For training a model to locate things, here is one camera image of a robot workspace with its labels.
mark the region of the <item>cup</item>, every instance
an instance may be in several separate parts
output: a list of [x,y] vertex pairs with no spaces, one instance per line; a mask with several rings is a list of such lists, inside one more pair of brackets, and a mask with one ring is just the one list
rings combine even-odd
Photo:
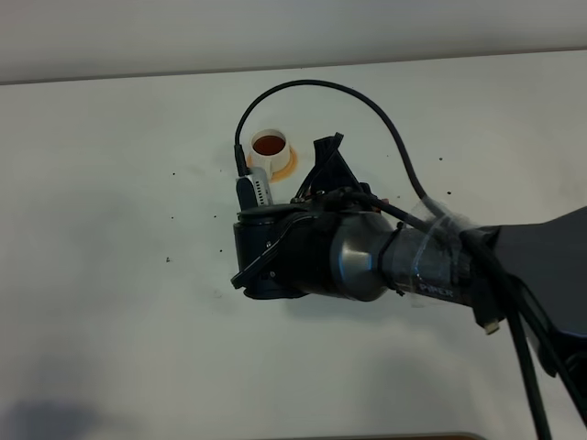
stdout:
[[274,172],[283,170],[290,161],[291,147],[285,135],[278,130],[262,130],[250,141],[253,167],[260,167],[270,179]]

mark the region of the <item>cable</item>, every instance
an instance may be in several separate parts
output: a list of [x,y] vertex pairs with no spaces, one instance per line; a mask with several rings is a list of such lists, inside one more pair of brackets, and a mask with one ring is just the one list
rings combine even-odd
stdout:
[[530,356],[530,350],[528,349],[526,334],[524,333],[524,327],[522,327],[522,322],[520,321],[520,315],[516,310],[512,309],[512,307],[507,306],[506,308],[509,310],[505,316],[510,327],[510,333],[512,334],[512,341],[514,342],[520,370],[526,372],[526,374],[522,374],[522,380],[524,381],[528,406],[532,413],[532,420],[534,421],[538,440],[552,440],[552,434],[548,427],[547,414],[544,410],[544,403],[542,402],[540,388],[538,387],[536,371],[534,369],[534,364],[532,363],[532,357]]
[[412,186],[414,187],[415,193],[418,195],[420,199],[426,198],[426,191],[424,191],[424,188],[422,187],[420,181],[415,175],[414,166],[412,165],[412,161],[410,160],[410,157],[407,154],[404,141],[402,140],[402,137],[397,131],[397,128],[395,128],[395,125],[393,124],[389,116],[386,115],[385,112],[383,112],[383,110],[377,104],[375,104],[370,98],[365,96],[363,93],[357,92],[356,90],[351,89],[350,87],[347,87],[345,85],[321,80],[297,80],[284,82],[283,84],[276,85],[275,87],[269,89],[267,92],[260,94],[257,97],[257,99],[250,103],[249,107],[247,108],[247,110],[245,110],[245,113],[240,118],[240,121],[238,121],[237,131],[235,133],[235,159],[237,160],[239,176],[244,175],[240,173],[243,172],[243,168],[247,168],[245,155],[242,152],[242,146],[240,145],[240,132],[242,131],[242,127],[245,125],[245,122],[247,121],[247,118],[249,117],[250,113],[261,101],[263,101],[268,96],[271,96],[272,94],[275,94],[280,90],[287,89],[289,87],[295,87],[298,85],[317,85],[319,87],[326,87],[329,89],[338,90],[345,94],[350,94],[351,96],[354,96],[355,98],[359,99],[364,104],[366,104],[371,110],[373,110],[377,114],[377,116],[383,121],[383,123],[387,126],[389,131],[392,133],[393,140],[395,141],[400,156],[402,157],[405,172],[407,173],[407,177],[410,180],[410,183],[412,183]]
[[413,215],[402,211],[400,208],[393,206],[392,204],[388,204],[383,200],[378,199],[374,195],[367,194],[365,192],[349,192],[345,194],[345,197],[349,200],[355,200],[357,202],[361,202],[362,204],[369,204],[375,208],[381,209],[386,214],[392,215],[398,220],[418,229],[422,232],[428,232],[430,230],[430,225],[426,222],[423,222],[419,218],[414,217]]

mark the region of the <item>clear tape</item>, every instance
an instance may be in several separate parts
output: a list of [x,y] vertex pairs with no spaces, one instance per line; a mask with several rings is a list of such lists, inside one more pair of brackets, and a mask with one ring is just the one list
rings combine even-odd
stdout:
[[[431,207],[441,215],[433,214]],[[401,257],[393,259],[394,282],[400,291],[409,294],[413,307],[441,304],[441,300],[415,293],[421,293],[424,288],[444,292],[447,298],[456,295],[457,279],[461,274],[468,274],[470,268],[460,233],[479,229],[467,217],[452,213],[447,206],[430,198],[422,200],[410,214],[431,227],[422,232],[405,225],[398,232],[394,241]]]

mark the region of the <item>white cup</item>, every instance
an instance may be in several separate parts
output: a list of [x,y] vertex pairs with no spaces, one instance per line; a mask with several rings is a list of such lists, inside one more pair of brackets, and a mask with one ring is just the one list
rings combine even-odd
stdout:
[[[260,152],[255,150],[255,144],[257,143],[257,141],[267,136],[275,136],[283,140],[284,146],[281,149],[281,151],[278,151],[274,154],[261,154]],[[271,178],[274,172],[283,170],[290,162],[290,157],[290,143],[281,131],[262,130],[255,136],[253,136],[253,138],[250,140],[250,158],[252,161],[252,165],[253,167],[263,168],[267,173],[268,179]]]

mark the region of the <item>brown liquid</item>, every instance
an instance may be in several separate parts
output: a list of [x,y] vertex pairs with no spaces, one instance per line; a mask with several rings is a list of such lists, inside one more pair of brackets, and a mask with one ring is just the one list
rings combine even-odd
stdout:
[[272,156],[285,148],[285,141],[277,136],[263,136],[253,144],[253,149],[263,156]]

